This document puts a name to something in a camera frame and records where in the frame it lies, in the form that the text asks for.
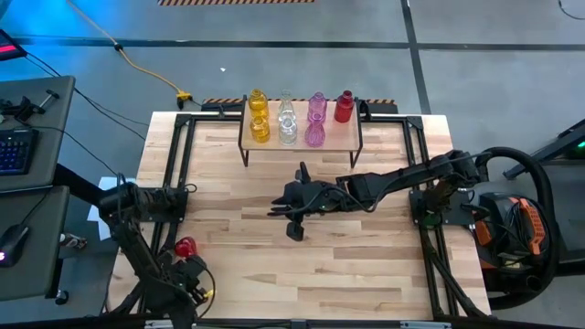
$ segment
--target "yellow bottle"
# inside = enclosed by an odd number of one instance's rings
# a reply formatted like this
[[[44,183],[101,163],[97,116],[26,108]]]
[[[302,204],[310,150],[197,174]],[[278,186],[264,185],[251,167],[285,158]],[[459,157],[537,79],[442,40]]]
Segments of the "yellow bottle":
[[[253,90],[248,100],[252,118],[262,117],[268,120],[268,99],[262,90]]]
[[[250,122],[252,138],[258,143],[266,143],[271,139],[271,127],[268,121],[262,117],[252,118]]]

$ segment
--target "paper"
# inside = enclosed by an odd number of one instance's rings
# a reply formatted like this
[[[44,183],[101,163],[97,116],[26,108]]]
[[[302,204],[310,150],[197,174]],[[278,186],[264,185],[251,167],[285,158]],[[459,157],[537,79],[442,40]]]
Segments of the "paper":
[[[126,182],[135,183],[135,178],[126,178]],[[99,187],[103,190],[110,189],[112,187],[116,187],[116,177],[102,177],[100,179]],[[95,221],[98,222],[98,231],[100,233],[100,241],[104,241],[105,239],[110,238],[110,227],[101,220],[100,218],[100,211],[95,206],[91,206],[90,213],[88,215],[88,221]]]

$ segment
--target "wooden shelf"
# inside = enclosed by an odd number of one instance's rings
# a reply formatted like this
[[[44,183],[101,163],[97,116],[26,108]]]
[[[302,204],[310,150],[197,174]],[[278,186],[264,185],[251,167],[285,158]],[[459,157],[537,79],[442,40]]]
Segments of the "wooden shelf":
[[[320,147],[311,147],[304,141],[304,132],[309,126],[307,113],[309,111],[308,101],[293,101],[292,106],[296,114],[297,123],[297,140],[294,145],[283,145],[279,138],[278,112],[281,103],[279,101],[269,101],[269,120],[271,128],[271,139],[266,143],[257,143],[250,130],[250,107],[245,102],[244,112],[240,122],[239,148],[242,151],[244,164],[247,165],[249,151],[306,151],[306,152],[349,152],[351,153],[352,166],[355,165],[353,152],[361,151],[363,146],[361,123],[356,106],[354,113],[346,123],[337,122],[334,118],[335,102],[327,102],[327,115],[324,122],[325,141]]]

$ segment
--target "wooden tabletop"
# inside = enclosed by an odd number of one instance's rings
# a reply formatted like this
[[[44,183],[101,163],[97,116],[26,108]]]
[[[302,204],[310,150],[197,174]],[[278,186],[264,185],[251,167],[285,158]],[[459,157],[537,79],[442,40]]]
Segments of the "wooden tabletop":
[[[308,101],[291,101],[294,107],[297,124],[297,141],[294,145],[282,145],[279,139],[279,121],[278,112],[281,103],[279,101],[269,101],[269,118],[268,124],[271,127],[271,139],[266,143],[258,143],[252,138],[250,131],[250,108],[246,102],[246,109],[243,116],[243,126],[241,135],[241,148],[244,150],[260,150],[260,151],[275,151],[275,150],[304,150],[304,151],[337,151],[337,152],[351,152],[359,149],[359,129],[356,115],[356,107],[354,106],[354,113],[349,118],[348,122],[340,123],[334,118],[335,101],[327,102],[327,115],[323,123],[325,130],[325,140],[322,146],[311,147],[304,141],[304,132],[309,127],[307,120],[307,113],[309,112]]]
[[[140,186],[162,185],[175,116],[153,113],[137,176]],[[450,151],[446,117],[422,119],[430,156]],[[185,134],[177,159],[182,158]],[[187,183],[196,184],[198,190],[190,195],[178,237],[197,241],[200,255],[217,279],[217,297],[208,318],[432,318],[408,191],[386,196],[373,214],[307,218],[302,242],[286,237],[288,220],[266,216],[271,201],[293,180],[300,161],[307,163],[313,179],[331,182],[339,175],[385,173],[406,166],[401,127],[364,123],[364,149],[354,170],[349,168],[349,154],[299,151],[260,152],[247,168],[240,159],[238,134],[237,122],[197,123],[188,171]],[[418,144],[415,134],[413,142]],[[149,242],[153,227],[142,224]],[[490,313],[471,234],[457,227],[444,230],[454,277],[477,307]],[[205,275],[201,279],[210,289],[209,279]],[[128,261],[119,255],[110,284],[111,307],[136,282]],[[437,282],[441,305],[447,310],[444,283]]]

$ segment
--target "yellow cable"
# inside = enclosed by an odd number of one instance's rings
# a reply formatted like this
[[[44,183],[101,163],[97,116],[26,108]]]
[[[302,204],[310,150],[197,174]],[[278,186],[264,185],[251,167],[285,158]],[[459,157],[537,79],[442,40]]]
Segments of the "yellow cable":
[[[116,45],[119,45],[119,44],[118,44],[118,42],[116,41],[116,39],[114,39],[112,36],[110,36],[110,35],[108,34],[108,32],[106,32],[106,31],[105,31],[103,28],[101,28],[101,27],[100,27],[99,25],[97,25],[97,24],[96,24],[94,21],[92,21],[92,20],[91,20],[91,18],[89,18],[87,15],[85,15],[85,14],[84,14],[84,13],[81,11],[81,9],[79,9],[79,8],[78,8],[76,5],[74,5],[74,4],[71,2],[71,0],[66,0],[66,1],[67,1],[67,3],[68,3],[68,4],[69,4],[69,5],[70,5],[70,6],[71,6],[71,7],[72,7],[72,8],[73,8],[73,9],[74,9],[74,10],[75,10],[75,11],[76,11],[76,12],[77,12],[77,13],[78,13],[80,16],[81,16],[81,17],[83,17],[83,19],[85,19],[86,21],[88,21],[88,23],[90,23],[90,24],[91,24],[93,27],[95,27],[95,28],[96,28],[96,29],[98,29],[100,32],[102,32],[102,34],[103,34],[104,36],[108,37],[108,38],[109,38],[109,39],[112,41],[112,43],[113,43],[113,45],[114,45],[114,46],[116,46]],[[175,88],[175,90],[176,90],[176,92],[177,92],[177,97],[179,97],[179,95],[181,95],[181,94],[183,95],[183,97],[185,97],[185,96],[190,96],[190,94],[188,94],[188,93],[186,93],[186,92],[182,91],[181,89],[179,89],[179,88],[178,88],[178,87],[177,87],[177,86],[176,86],[176,85],[175,85],[173,82],[171,82],[171,81],[169,81],[169,80],[165,79],[164,77],[162,77],[162,76],[160,76],[160,75],[158,75],[158,74],[156,74],[156,73],[154,73],[154,72],[152,72],[152,71],[149,71],[148,69],[141,68],[141,67],[139,67],[138,65],[134,64],[134,63],[133,63],[133,62],[132,62],[132,61],[131,61],[131,60],[128,58],[128,56],[126,55],[126,53],[124,52],[124,50],[123,50],[123,49],[120,49],[120,50],[118,50],[118,51],[119,51],[119,52],[122,54],[122,56],[124,57],[124,59],[126,59],[126,62],[128,62],[128,64],[130,64],[130,65],[131,65],[133,68],[135,68],[135,69],[138,69],[139,71],[141,71],[141,72],[143,72],[143,73],[150,74],[151,76],[153,76],[153,77],[155,77],[155,78],[157,78],[157,79],[159,79],[159,80],[161,80],[161,81],[165,82],[165,83],[166,83],[166,84],[168,84],[169,86],[171,86],[171,87]]]

